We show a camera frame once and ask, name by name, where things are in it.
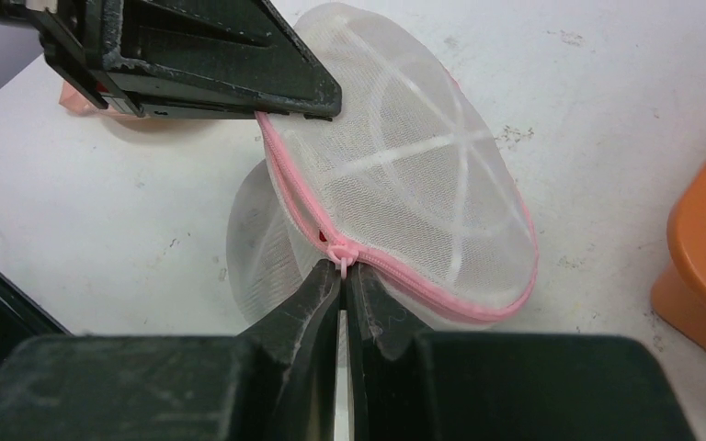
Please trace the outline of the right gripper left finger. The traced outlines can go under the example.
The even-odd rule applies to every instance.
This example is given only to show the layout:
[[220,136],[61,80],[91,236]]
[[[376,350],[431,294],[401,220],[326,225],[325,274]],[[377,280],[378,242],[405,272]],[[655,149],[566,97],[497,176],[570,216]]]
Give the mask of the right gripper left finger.
[[318,262],[236,336],[37,336],[0,367],[0,440],[330,440],[341,280]]

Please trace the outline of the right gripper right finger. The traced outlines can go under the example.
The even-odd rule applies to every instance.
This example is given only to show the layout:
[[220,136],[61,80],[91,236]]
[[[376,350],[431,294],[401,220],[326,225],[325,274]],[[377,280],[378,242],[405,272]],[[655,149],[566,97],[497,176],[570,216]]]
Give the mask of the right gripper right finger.
[[441,332],[375,271],[345,281],[355,440],[691,440],[655,357],[617,335]]

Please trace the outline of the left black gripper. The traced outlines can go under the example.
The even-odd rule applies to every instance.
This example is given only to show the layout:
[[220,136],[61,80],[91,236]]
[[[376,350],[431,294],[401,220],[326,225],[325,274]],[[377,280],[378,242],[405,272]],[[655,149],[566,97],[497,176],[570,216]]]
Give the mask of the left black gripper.
[[139,118],[329,120],[342,89],[269,1],[0,1],[99,109]]

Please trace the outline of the white mesh pink-trimmed laundry bag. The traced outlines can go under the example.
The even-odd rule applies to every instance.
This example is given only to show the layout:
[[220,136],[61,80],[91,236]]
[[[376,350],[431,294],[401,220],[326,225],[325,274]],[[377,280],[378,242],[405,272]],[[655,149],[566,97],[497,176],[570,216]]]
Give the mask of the white mesh pink-trimmed laundry bag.
[[332,121],[260,113],[265,157],[240,185],[226,236],[248,321],[322,259],[437,328],[514,314],[537,276],[530,215],[495,139],[437,57],[382,15],[341,3],[296,31],[343,90]]

